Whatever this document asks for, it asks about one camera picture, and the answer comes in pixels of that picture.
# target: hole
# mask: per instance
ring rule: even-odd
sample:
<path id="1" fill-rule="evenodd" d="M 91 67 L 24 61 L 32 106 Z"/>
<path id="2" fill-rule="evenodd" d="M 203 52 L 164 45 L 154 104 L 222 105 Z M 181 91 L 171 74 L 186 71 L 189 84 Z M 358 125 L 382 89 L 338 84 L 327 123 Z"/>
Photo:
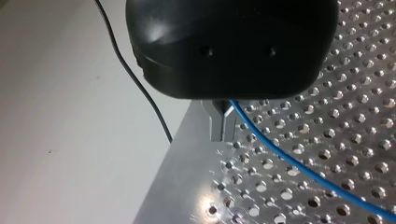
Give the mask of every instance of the hole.
<path id="1" fill-rule="evenodd" d="M 283 128 L 286 126 L 286 122 L 285 122 L 285 120 L 283 120 L 283 119 L 277 120 L 277 121 L 275 122 L 275 126 L 276 126 L 278 129 L 283 129 Z"/>
<path id="2" fill-rule="evenodd" d="M 268 160 L 265 160 L 265 161 L 262 162 L 262 167 L 265 170 L 271 170 L 274 167 L 274 163 L 273 163 L 273 161 L 268 159 Z"/>
<path id="3" fill-rule="evenodd" d="M 218 209 L 215 206 L 212 205 L 212 206 L 209 207 L 208 212 L 209 212 L 210 215 L 213 216 L 213 215 L 215 215 L 218 212 Z"/>
<path id="4" fill-rule="evenodd" d="M 240 195 L 243 199 L 249 198 L 249 192 L 245 189 L 241 191 Z"/>
<path id="5" fill-rule="evenodd" d="M 299 131 L 299 133 L 309 133 L 309 125 L 302 124 L 302 125 L 298 126 L 298 131 Z"/>
<path id="6" fill-rule="evenodd" d="M 264 181 L 261 181 L 259 183 L 256 184 L 256 190 L 258 192 L 265 192 L 267 190 L 267 185 L 265 184 Z"/>
<path id="7" fill-rule="evenodd" d="M 371 61 L 371 60 L 367 60 L 367 61 L 364 61 L 364 62 L 363 62 L 363 65 L 364 65 L 364 67 L 366 67 L 366 68 L 371 68 L 371 67 L 374 66 L 374 62 Z"/>
<path id="8" fill-rule="evenodd" d="M 382 70 L 375 71 L 375 72 L 374 72 L 374 75 L 375 75 L 376 77 L 382 77 L 382 76 L 385 75 L 385 72 L 382 71 Z"/>
<path id="9" fill-rule="evenodd" d="M 264 148 L 263 147 L 255 147 L 254 148 L 254 153 L 256 154 L 256 155 L 260 155 L 260 154 L 262 154 L 264 152 Z"/>
<path id="10" fill-rule="evenodd" d="M 385 196 L 387 196 L 385 190 L 381 187 L 373 188 L 371 193 L 372 193 L 373 197 L 375 197 L 377 199 L 383 199 L 383 198 L 385 198 Z"/>
<path id="11" fill-rule="evenodd" d="M 359 159 L 356 156 L 349 156 L 346 158 L 346 164 L 350 166 L 357 166 L 359 164 Z"/>
<path id="12" fill-rule="evenodd" d="M 396 80 L 389 80 L 386 82 L 387 87 L 390 89 L 395 89 L 396 88 Z"/>
<path id="13" fill-rule="evenodd" d="M 314 122 L 315 122 L 316 124 L 322 124 L 322 123 L 323 123 L 323 118 L 321 118 L 321 117 L 316 118 L 316 119 L 314 119 Z"/>
<path id="14" fill-rule="evenodd" d="M 241 130 L 246 130 L 248 128 L 248 126 L 246 124 L 241 124 L 241 125 L 239 125 L 239 128 Z"/>
<path id="15" fill-rule="evenodd" d="M 299 215 L 302 215 L 303 214 L 303 208 L 302 207 L 300 207 L 300 206 L 297 206 L 296 208 L 293 208 L 292 210 L 291 210 L 291 213 L 293 214 L 293 215 L 295 215 L 295 216 L 299 216 Z"/>
<path id="16" fill-rule="evenodd" d="M 350 209 L 347 205 L 343 204 L 337 207 L 337 214 L 341 217 L 346 217 L 350 215 Z"/>
<path id="17" fill-rule="evenodd" d="M 286 224 L 286 217 L 283 214 L 279 214 L 274 217 L 275 224 Z"/>
<path id="18" fill-rule="evenodd" d="M 376 128 L 375 127 L 366 128 L 366 132 L 369 133 L 369 134 L 375 134 L 376 133 Z"/>
<path id="19" fill-rule="evenodd" d="M 298 144 L 296 146 L 293 146 L 292 150 L 295 154 L 300 155 L 300 154 L 303 154 L 303 152 L 304 152 L 304 146 L 301 144 Z"/>
<path id="20" fill-rule="evenodd" d="M 347 75 L 345 75 L 345 74 L 337 75 L 337 81 L 344 82 L 346 80 L 347 80 Z"/>
<path id="21" fill-rule="evenodd" d="M 332 86 L 332 83 L 330 81 L 326 81 L 326 82 L 323 82 L 322 85 L 323 85 L 323 87 L 329 88 Z"/>
<path id="22" fill-rule="evenodd" d="M 332 93 L 332 98 L 334 100 L 341 100 L 344 97 L 344 94 L 341 91 L 336 91 Z"/>
<path id="23" fill-rule="evenodd" d="M 323 150 L 323 151 L 320 151 L 319 152 L 319 154 L 318 154 L 318 156 L 322 159 L 322 160 L 328 160 L 331 156 L 332 156 L 332 154 L 330 153 L 330 151 L 329 150 Z"/>
<path id="24" fill-rule="evenodd" d="M 360 82 L 362 85 L 369 85 L 372 80 L 369 77 L 361 77 Z"/>
<path id="25" fill-rule="evenodd" d="M 388 139 L 385 139 L 379 142 L 379 147 L 381 147 L 384 150 L 389 150 L 392 147 L 392 144 Z"/>
<path id="26" fill-rule="evenodd" d="M 319 207 L 320 206 L 320 198 L 313 197 L 308 200 L 308 205 L 311 207 Z"/>
<path id="27" fill-rule="evenodd" d="M 367 221 L 369 224 L 381 224 L 382 223 L 382 218 L 379 216 L 369 216 L 367 217 Z"/>
<path id="28" fill-rule="evenodd" d="M 334 138 L 335 137 L 335 131 L 333 129 L 329 129 L 323 133 L 323 136 L 327 138 Z"/>
<path id="29" fill-rule="evenodd" d="M 282 180 L 282 176 L 280 175 L 273 175 L 272 179 L 275 183 L 279 183 Z"/>
<path id="30" fill-rule="evenodd" d="M 366 104 L 367 102 L 369 102 L 369 97 L 365 94 L 358 96 L 358 102 L 362 103 L 362 104 Z"/>
<path id="31" fill-rule="evenodd" d="M 355 183 L 351 179 L 344 180 L 341 183 L 341 187 L 343 187 L 343 189 L 346 189 L 346 190 L 352 190 L 355 188 Z"/>
<path id="32" fill-rule="evenodd" d="M 327 99 L 322 99 L 318 101 L 320 105 L 327 105 L 329 101 Z"/>
<path id="33" fill-rule="evenodd" d="M 280 108 L 282 108 L 283 110 L 288 110 L 288 109 L 290 109 L 290 107 L 291 107 L 291 104 L 289 101 L 280 104 Z"/>
<path id="34" fill-rule="evenodd" d="M 249 143 L 254 143 L 254 142 L 256 142 L 256 140 L 257 140 L 257 137 L 256 137 L 256 135 L 254 135 L 253 133 L 252 133 L 252 134 L 249 134 L 249 135 L 247 136 L 247 141 L 248 141 Z"/>
<path id="35" fill-rule="evenodd" d="M 318 89 L 318 88 L 309 89 L 309 90 L 308 90 L 308 93 L 309 93 L 311 96 L 316 96 L 316 95 L 319 94 L 319 89 Z"/>
<path id="36" fill-rule="evenodd" d="M 229 170 L 233 169 L 233 163 L 231 161 L 227 161 L 225 163 L 225 168 L 227 168 Z"/>
<path id="37" fill-rule="evenodd" d="M 289 176 L 297 176 L 300 171 L 296 167 L 290 166 L 287 168 L 287 173 Z"/>
<path id="38" fill-rule="evenodd" d="M 296 102 L 301 102 L 304 100 L 304 97 L 302 95 L 298 95 L 294 99 L 296 100 Z"/>
<path id="39" fill-rule="evenodd" d="M 289 115 L 289 119 L 290 120 L 296 120 L 296 119 L 299 119 L 299 118 L 300 118 L 300 115 L 298 113 L 292 113 L 292 114 Z"/>
<path id="40" fill-rule="evenodd" d="M 358 123 L 363 123 L 364 121 L 366 121 L 366 117 L 363 114 L 356 115 L 355 121 Z"/>
<path id="41" fill-rule="evenodd" d="M 213 48 L 210 48 L 209 46 L 203 46 L 201 47 L 201 53 L 206 58 L 212 58 L 215 52 Z"/>
<path id="42" fill-rule="evenodd" d="M 333 173 L 336 173 L 336 174 L 339 174 L 339 173 L 342 172 L 342 168 L 341 168 L 340 165 L 334 165 L 332 168 L 330 168 L 330 170 L 331 170 Z"/>
<path id="43" fill-rule="evenodd" d="M 332 223 L 332 218 L 329 215 L 320 218 L 321 223 Z"/>
<path id="44" fill-rule="evenodd" d="M 283 134 L 283 136 L 285 137 L 285 139 L 291 139 L 293 137 L 293 133 L 285 133 Z"/>
<path id="45" fill-rule="evenodd" d="M 249 169 L 247 170 L 247 173 L 248 173 L 249 175 L 256 175 L 256 174 L 257 174 L 257 170 L 256 170 L 256 168 L 251 167 L 251 168 L 249 168 Z"/>
<path id="46" fill-rule="evenodd" d="M 268 127 L 265 127 L 265 128 L 263 128 L 263 129 L 261 130 L 261 132 L 264 133 L 264 134 L 267 134 L 267 133 L 270 133 L 271 130 L 270 130 Z"/>
<path id="47" fill-rule="evenodd" d="M 359 178 L 362 180 L 370 180 L 372 176 L 369 172 L 363 171 L 363 172 L 359 172 Z"/>
<path id="48" fill-rule="evenodd" d="M 219 190 L 219 191 L 225 190 L 225 185 L 224 185 L 223 183 L 218 184 L 218 190 Z"/>
<path id="49" fill-rule="evenodd" d="M 298 188 L 299 188 L 300 190 L 308 189 L 308 183 L 306 183 L 305 181 L 303 181 L 302 183 L 298 184 Z"/>
<path id="50" fill-rule="evenodd" d="M 352 108 L 353 108 L 353 104 L 352 104 L 352 103 L 343 104 L 343 108 L 344 108 L 345 110 L 352 109 Z"/>
<path id="51" fill-rule="evenodd" d="M 263 121 L 263 118 L 262 118 L 261 115 L 258 115 L 258 116 L 256 116 L 256 117 L 253 118 L 253 122 L 255 122 L 255 123 L 257 123 L 257 124 L 262 123 L 262 121 Z"/>
<path id="52" fill-rule="evenodd" d="M 378 114 L 379 113 L 379 108 L 376 107 L 376 106 L 372 106 L 372 107 L 369 108 L 369 111 L 370 111 L 370 113 Z"/>
<path id="53" fill-rule="evenodd" d="M 334 191 L 326 190 L 325 193 L 324 193 L 324 195 L 325 195 L 327 198 L 333 198 L 336 194 L 335 194 Z"/>
<path id="54" fill-rule="evenodd" d="M 293 191 L 291 191 L 291 189 L 284 189 L 280 192 L 280 197 L 283 200 L 288 201 L 293 198 Z"/>
<path id="55" fill-rule="evenodd" d="M 376 58 L 377 59 L 379 59 L 379 60 L 385 60 L 385 59 L 387 59 L 387 55 L 386 54 L 378 54 L 377 56 L 376 56 Z"/>
<path id="56" fill-rule="evenodd" d="M 240 214 L 233 215 L 233 223 L 242 224 L 242 215 Z"/>
<path id="57" fill-rule="evenodd" d="M 260 100 L 259 105 L 268 105 L 270 102 L 268 100 Z"/>
<path id="58" fill-rule="evenodd" d="M 396 102 L 394 99 L 388 98 L 384 100 L 383 104 L 386 108 L 393 108 L 396 105 Z"/>
<path id="59" fill-rule="evenodd" d="M 276 114 L 276 111 L 274 109 L 270 109 L 267 111 L 268 116 L 273 116 L 274 114 Z"/>
<path id="60" fill-rule="evenodd" d="M 314 113 L 314 107 L 312 105 L 307 105 L 304 107 L 305 114 L 312 114 Z"/>
<path id="61" fill-rule="evenodd" d="M 226 197 L 223 200 L 223 203 L 224 203 L 224 206 L 226 206 L 228 208 L 231 208 L 235 205 L 235 202 L 233 201 L 233 198 L 231 198 L 231 197 Z"/>
<path id="62" fill-rule="evenodd" d="M 247 153 L 246 154 L 242 154 L 242 155 L 239 156 L 239 160 L 242 163 L 247 164 L 249 162 L 249 155 Z"/>
<path id="63" fill-rule="evenodd" d="M 381 162 L 375 166 L 375 170 L 381 174 L 385 174 L 389 171 L 389 167 L 385 162 Z"/>
<path id="64" fill-rule="evenodd" d="M 275 47 L 271 47 L 268 51 L 268 55 L 273 58 L 276 56 L 276 48 Z"/>
<path id="65" fill-rule="evenodd" d="M 335 145 L 335 149 L 337 149 L 338 151 L 344 151 L 345 149 L 347 149 L 347 146 L 341 142 Z"/>
<path id="66" fill-rule="evenodd" d="M 385 128 L 391 128 L 391 127 L 393 127 L 393 120 L 392 119 L 382 119 L 381 126 L 383 126 Z"/>
<path id="67" fill-rule="evenodd" d="M 353 134 L 350 141 L 355 144 L 360 144 L 361 143 L 361 135 L 358 133 Z"/>
<path id="68" fill-rule="evenodd" d="M 242 176 L 241 175 L 233 175 L 233 182 L 235 185 L 242 184 Z"/>
<path id="69" fill-rule="evenodd" d="M 241 143 L 240 142 L 233 143 L 233 148 L 240 148 L 240 147 L 241 147 Z"/>
<path id="70" fill-rule="evenodd" d="M 366 46 L 366 49 L 367 49 L 368 51 L 370 51 L 370 52 L 373 52 L 373 51 L 376 50 L 376 45 L 374 45 L 374 44 L 367 45 L 367 46 Z"/>
<path id="71" fill-rule="evenodd" d="M 374 151 L 370 148 L 365 148 L 361 154 L 363 154 L 364 157 L 371 158 L 374 156 Z"/>
<path id="72" fill-rule="evenodd" d="M 264 199 L 264 203 L 268 207 L 276 206 L 274 198 Z"/>
<path id="73" fill-rule="evenodd" d="M 340 123 L 340 128 L 342 128 L 342 129 L 348 129 L 349 127 L 350 127 L 350 125 L 346 121 Z"/>
<path id="74" fill-rule="evenodd" d="M 246 108 L 246 111 L 249 112 L 249 113 L 251 113 L 251 112 L 253 112 L 255 109 L 256 109 L 256 108 L 254 107 L 254 105 L 249 105 L 249 106 Z"/>

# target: blue cable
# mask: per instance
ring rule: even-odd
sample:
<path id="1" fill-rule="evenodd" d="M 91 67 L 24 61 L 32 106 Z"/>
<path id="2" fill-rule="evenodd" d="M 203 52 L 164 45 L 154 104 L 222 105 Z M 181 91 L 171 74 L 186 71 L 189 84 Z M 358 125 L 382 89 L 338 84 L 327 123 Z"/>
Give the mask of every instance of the blue cable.
<path id="1" fill-rule="evenodd" d="M 278 155 L 280 158 L 283 160 L 287 161 L 289 164 L 297 167 L 303 174 L 307 175 L 308 177 L 314 179 L 317 181 L 319 184 L 324 186 L 327 189 L 330 189 L 334 191 L 337 195 L 343 197 L 344 199 L 356 204 L 358 207 L 361 207 L 363 209 L 366 209 L 367 211 L 377 214 L 381 217 L 384 217 L 385 219 L 396 222 L 396 215 L 392 214 L 389 211 L 386 211 L 372 203 L 367 203 L 361 200 L 361 198 L 348 193 L 347 191 L 341 189 L 340 187 L 336 186 L 334 183 L 324 179 L 317 173 L 315 173 L 313 170 L 309 169 L 308 167 L 304 166 L 301 164 L 299 161 L 295 160 L 292 156 L 284 152 L 282 149 L 279 147 L 275 146 L 272 141 L 270 141 L 268 138 L 266 138 L 251 122 L 251 120 L 248 118 L 248 116 L 245 114 L 241 106 L 236 102 L 236 101 L 230 101 L 231 105 L 233 105 L 233 108 L 235 109 L 236 113 L 239 115 L 239 117 L 244 121 L 249 129 L 268 147 L 270 148 L 276 155 Z"/>

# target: screw hole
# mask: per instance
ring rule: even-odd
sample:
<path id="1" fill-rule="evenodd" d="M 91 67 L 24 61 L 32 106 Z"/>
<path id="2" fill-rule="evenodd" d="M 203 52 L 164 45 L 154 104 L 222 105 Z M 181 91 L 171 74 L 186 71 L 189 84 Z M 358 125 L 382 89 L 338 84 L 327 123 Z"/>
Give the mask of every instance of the screw hole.
<path id="1" fill-rule="evenodd" d="M 341 183 L 341 187 L 346 190 L 352 190 L 355 188 L 355 183 L 351 179 L 348 179 Z"/>
<path id="2" fill-rule="evenodd" d="M 308 200 L 308 205 L 311 207 L 319 207 L 320 206 L 320 198 L 313 197 Z"/>
<path id="3" fill-rule="evenodd" d="M 383 198 L 385 198 L 385 196 L 387 196 L 385 190 L 381 187 L 373 188 L 371 193 L 372 193 L 373 197 L 375 197 L 377 199 L 383 199 Z"/>
<path id="4" fill-rule="evenodd" d="M 336 212 L 338 215 L 340 215 L 341 217 L 346 217 L 349 216 L 350 214 L 350 209 L 348 206 L 346 205 L 340 205 L 337 207 Z"/>
<path id="5" fill-rule="evenodd" d="M 218 212 L 218 209 L 215 206 L 210 206 L 209 207 L 209 214 L 210 215 L 215 215 Z"/>

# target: black plastic housing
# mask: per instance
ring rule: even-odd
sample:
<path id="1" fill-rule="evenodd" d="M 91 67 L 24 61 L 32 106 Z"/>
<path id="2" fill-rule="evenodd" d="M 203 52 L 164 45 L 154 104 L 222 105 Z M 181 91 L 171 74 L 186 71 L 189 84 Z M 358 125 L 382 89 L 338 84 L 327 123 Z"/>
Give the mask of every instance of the black plastic housing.
<path id="1" fill-rule="evenodd" d="M 335 0 L 127 0 L 145 79 L 186 99 L 283 98 L 305 90 L 332 43 Z"/>

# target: black cable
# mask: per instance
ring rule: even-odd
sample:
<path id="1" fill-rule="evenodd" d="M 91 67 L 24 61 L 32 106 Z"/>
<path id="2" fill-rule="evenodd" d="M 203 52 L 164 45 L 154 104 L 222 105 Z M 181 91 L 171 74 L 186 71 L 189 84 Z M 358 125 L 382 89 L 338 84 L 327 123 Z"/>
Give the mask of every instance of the black cable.
<path id="1" fill-rule="evenodd" d="M 100 3 L 99 0 L 95 0 L 95 3 L 96 3 L 96 5 L 99 8 L 99 11 L 100 11 L 100 13 L 101 13 L 101 15 L 103 17 L 103 20 L 105 21 L 108 34 L 110 35 L 111 44 L 113 45 L 113 49 L 116 52 L 117 57 L 120 60 L 120 63 L 122 64 L 122 66 L 124 67 L 126 72 L 129 74 L 131 79 L 134 81 L 134 84 L 136 84 L 136 86 L 139 88 L 139 90 L 142 91 L 142 93 L 146 96 L 146 99 L 148 99 L 148 102 L 151 104 L 152 108 L 154 109 L 155 113 L 157 114 L 158 119 L 160 120 L 161 125 L 163 126 L 163 130 L 165 131 L 169 142 L 172 143 L 172 140 L 173 140 L 172 139 L 172 134 L 169 132 L 168 126 L 166 125 L 166 122 L 163 119 L 163 115 L 161 114 L 160 109 L 155 104 L 155 102 L 152 100 L 151 96 L 146 91 L 146 89 L 143 87 L 142 83 L 140 83 L 139 79 L 137 79 L 137 77 L 134 74 L 134 72 L 128 66 L 128 63 L 126 63 L 125 60 L 123 59 L 123 57 L 122 57 L 122 55 L 120 53 L 119 47 L 117 45 L 116 37 L 114 36 L 113 29 L 111 28 L 110 21 L 108 20 L 107 14 L 106 14 L 105 9 L 103 8 L 102 4 Z"/>

